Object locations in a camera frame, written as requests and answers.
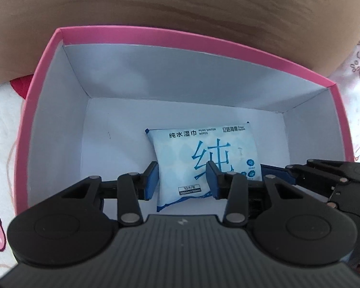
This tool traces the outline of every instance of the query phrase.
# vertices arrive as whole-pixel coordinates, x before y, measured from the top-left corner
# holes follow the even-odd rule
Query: box
[[[262,164],[353,160],[335,83],[232,42],[156,28],[60,28],[38,64],[19,131],[20,213],[89,176],[143,172],[154,149],[145,129],[249,121]],[[140,201],[144,217],[157,194]],[[191,199],[160,214],[221,215],[224,200]],[[116,202],[104,212],[116,217]]]

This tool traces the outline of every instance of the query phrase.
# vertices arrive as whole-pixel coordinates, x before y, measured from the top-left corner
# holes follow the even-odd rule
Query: red fabric
[[[33,75],[14,79],[10,82],[10,85],[16,91],[16,93],[23,99],[27,97],[29,86],[31,85]]]

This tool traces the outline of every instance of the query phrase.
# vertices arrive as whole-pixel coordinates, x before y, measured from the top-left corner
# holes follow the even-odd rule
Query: brown surface
[[[360,0],[0,0],[0,82],[33,73],[57,27],[85,24],[206,34],[326,76],[360,39]]]

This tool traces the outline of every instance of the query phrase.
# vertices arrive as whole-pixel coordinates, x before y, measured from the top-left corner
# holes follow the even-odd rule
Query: wet wipes package
[[[222,172],[261,180],[250,124],[197,129],[146,130],[159,164],[157,212],[188,198],[211,196],[205,176],[209,160]]]

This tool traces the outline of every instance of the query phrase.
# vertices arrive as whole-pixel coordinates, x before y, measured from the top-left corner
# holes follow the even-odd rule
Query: chinese character
[[[193,159],[193,160],[195,160],[195,159],[197,159],[197,158],[199,159],[198,162],[197,162],[197,164],[195,165],[195,170],[200,169],[200,168],[206,166],[206,163],[204,163],[203,165],[199,165],[202,157],[203,157],[204,154],[206,153],[206,150],[203,149],[201,155],[196,156],[196,155],[197,155],[197,152],[199,151],[201,145],[202,145],[202,141],[199,141],[199,145],[197,146],[196,152],[195,152],[195,154],[192,156],[192,159]],[[195,176],[195,180],[197,180],[198,178],[200,178],[200,177],[203,176],[204,174],[205,174],[205,171],[204,171],[203,173],[200,173],[199,175],[196,175],[196,176]]]
[[[220,148],[222,147],[229,147],[231,146],[229,143],[227,143],[226,145],[222,145],[220,146],[220,139],[218,138],[217,139],[217,146],[208,146],[208,149],[213,149],[213,148],[216,148],[217,150],[217,162],[216,164],[218,165],[220,171],[221,171],[221,164],[222,163],[226,163],[226,164],[229,164],[229,160],[228,160],[228,151],[226,150],[225,151],[225,161],[221,161],[221,158],[220,158]],[[212,152],[209,152],[210,154],[210,160],[212,160]]]

